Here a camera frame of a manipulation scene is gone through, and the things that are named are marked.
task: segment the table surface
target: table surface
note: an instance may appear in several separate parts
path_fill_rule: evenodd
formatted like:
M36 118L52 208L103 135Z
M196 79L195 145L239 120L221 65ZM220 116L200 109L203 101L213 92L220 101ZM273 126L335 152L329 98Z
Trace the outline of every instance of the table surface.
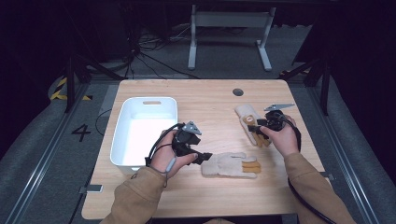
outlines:
M235 96L234 89L244 94ZM262 172L256 179L203 177L197 164L183 167L169 179L155 217L229 217L295 213L282 156L269 147L251 145L234 109L250 104L264 118L272 104L295 103L284 80L173 79L124 80L120 83L91 184L103 185L101 193L88 193L82 208L87 219L104 218L114 201L114 189L130 178L110 161L112 139L125 100L139 96L168 96L177 101L178 122L193 120L202 135L200 152L245 152L256 156ZM285 108L302 133L302 154L324 171L298 106Z

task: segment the wire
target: wire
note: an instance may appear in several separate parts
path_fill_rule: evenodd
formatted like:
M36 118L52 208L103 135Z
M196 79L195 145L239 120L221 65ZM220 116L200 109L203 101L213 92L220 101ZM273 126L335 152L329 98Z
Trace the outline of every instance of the wire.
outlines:
M136 56L136 59L140 60L143 64L145 64L149 69L151 69L155 75L157 75L158 77L161 77L163 79L166 79L166 77L160 76L152 67L150 67L145 61L141 60L139 57Z
M131 70L132 79L134 79L134 70Z
M183 31L181 31L180 33L178 33L178 35L176 35L176 36L171 36L171 37L169 37L169 39L172 40L172 39L175 39L175 38L179 38L180 35L182 35L184 32L186 32L186 31L189 30L190 28L191 28L191 26L189 25L186 29L184 29Z
M154 156L155 153L157 153L157 151L159 151L161 148L163 148L163 147L168 147L168 146L172 146L172 143L170 143L170 144L165 144L165 145L162 145L162 146L160 146L160 147L157 147L157 149L154 151L153 156Z
M154 43L154 47L149 48L149 47L143 47L143 44L147 43ZM139 43L139 48L143 51L154 51L154 50L159 50L165 47L168 44L167 41L163 42L160 38L155 38L155 39L148 39L144 42Z
M200 79L199 77L197 77L197 76L195 76L195 75L188 74L188 73L184 73L184 72L180 72L180 71L176 70L175 68L173 68L173 67L171 67L171 66L169 66L169 65L167 65L167 64L165 64L165 63L162 63L162 62L158 61L157 59L155 59L155 58L153 58L153 57L151 57L151 56L148 56L148 55L145 54L145 53L140 52L140 54L142 54L142 55L145 56L145 57L150 58L151 60L153 60L153 61L155 61L155 62L157 62L157 63L162 64L163 66L165 66L165 67L167 67L167 68L172 69L173 71L175 71L175 72L177 72L177 73L180 73L180 74L183 74L183 75L187 75L187 76L189 76L189 77L194 77L194 78L196 78L196 79Z
M298 145L298 150L301 151L301 133L298 130L298 128L296 126L294 126L294 124L286 119L286 117L284 115L279 117L280 120L287 122L290 127L294 130L295 134L296 134L296 138L297 138L297 145ZM324 220L326 223L329 224L335 224L334 221L332 221L329 217L326 217L325 215L323 215L322 213L320 213L317 209L315 209L313 206L311 206L311 204L309 204L298 192L297 190L294 188L294 186L291 184L289 178L288 178L288 184L289 187L291 189L291 192L294 194L294 196L298 199L298 201L303 204L307 209L309 209L312 213L314 213L315 215L317 215L318 217L320 217L322 220Z
M131 73L133 72L133 70L131 69L131 64L132 64L132 62L134 61L134 55L133 55L133 54L130 54L130 55L128 56L127 60L128 60L128 62L127 62L127 63L128 63L128 66L126 67L126 71L125 71L125 74L124 74L124 77L125 77L125 78L127 78L129 70L131 70Z
M151 151L149 152L148 156L145 158L146 160L146 166L149 166L151 164L151 159L154 155L154 149L155 147L161 142L161 140L163 140L163 138L170 133L172 130L174 130L176 127L181 128L183 127L185 124L184 123L177 123L175 125L173 125L172 127L170 127L169 129L167 129L165 132L163 132L160 137L157 139L157 141L154 143L154 145L152 145Z
M90 184L90 181L91 181L91 178L92 178L92 174L93 174L94 168L95 168L95 167L93 166L92 169L91 169L91 171L90 171L90 174L88 175L87 180L85 181L85 184L84 184L84 188L85 188L85 189L86 189L87 186ZM74 217L76 216L76 212L77 212L77 210L78 210L79 204L81 203L81 200L82 200L83 195L84 195L84 193L80 193L80 194L79 194L78 201L77 201L77 204L76 204L76 206L75 206L75 210L73 211L73 214L72 214L72 216L70 217L68 224L71 224L71 223L73 222L73 219L74 219Z
M98 126L97 126L98 120L99 120L100 117L102 117L102 115L104 115L106 112L108 112L108 111L110 111L110 110L111 110L111 109L108 109L107 111L103 112L102 114L100 114L100 115L96 118L96 122L95 122L96 131L99 132L99 134L101 134L102 136L104 136L104 134L101 133L101 132L99 131L99 129L98 129Z
M116 66L114 66L114 67L108 67L107 69L110 70L110 71L112 71L112 72L117 72L117 71L120 71L121 69L127 67L127 66L129 65L129 63L130 63L130 62L125 62L125 63L122 63L122 64L120 64L120 65L116 65ZM87 70L88 70L90 73L92 73L92 74L102 74L102 72L100 72L100 71L98 71L98 70L96 70L96 69L87 68Z

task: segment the person's right hand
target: person's right hand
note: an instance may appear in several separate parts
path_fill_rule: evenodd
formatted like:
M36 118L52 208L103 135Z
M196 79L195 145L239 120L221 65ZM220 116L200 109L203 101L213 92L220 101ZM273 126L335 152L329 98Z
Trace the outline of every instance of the person's right hand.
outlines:
M294 119L290 116L285 116L294 126L296 126ZM296 134L288 123L286 123L285 127L279 132L275 132L264 126L260 127L260 131L265 133L272 140L274 146L283 158L287 157L289 154L299 152Z

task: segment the forearm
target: forearm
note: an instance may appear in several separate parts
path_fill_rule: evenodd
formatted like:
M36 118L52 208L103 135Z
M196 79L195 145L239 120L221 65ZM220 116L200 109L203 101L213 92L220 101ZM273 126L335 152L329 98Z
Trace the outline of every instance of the forearm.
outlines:
M300 153L285 158L286 171L299 195L335 223L355 223L332 186ZM311 211L296 200L300 223L321 223Z
M164 183L163 175L141 168L116 188L111 213L101 223L146 223L157 210Z

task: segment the styrofoam tray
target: styrofoam tray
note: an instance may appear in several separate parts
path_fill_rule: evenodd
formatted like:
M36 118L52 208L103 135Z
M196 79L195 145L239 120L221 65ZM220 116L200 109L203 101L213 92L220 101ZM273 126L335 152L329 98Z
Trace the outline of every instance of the styrofoam tray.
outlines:
M145 166L145 157L167 130L177 123L177 102L171 97L135 97L121 108L110 160L126 175Z

